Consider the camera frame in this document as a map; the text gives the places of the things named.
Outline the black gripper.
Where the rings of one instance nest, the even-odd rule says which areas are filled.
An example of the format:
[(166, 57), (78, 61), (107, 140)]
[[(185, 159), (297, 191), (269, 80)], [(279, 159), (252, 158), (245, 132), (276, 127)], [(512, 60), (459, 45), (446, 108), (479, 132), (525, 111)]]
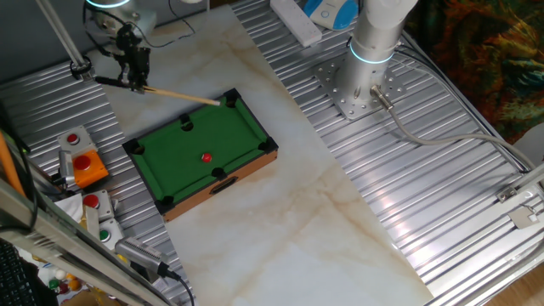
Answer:
[(121, 82), (141, 93), (145, 91), (150, 72), (150, 49), (140, 47), (142, 41), (130, 25), (123, 25), (116, 34), (116, 47), (120, 50), (116, 61), (122, 68)]

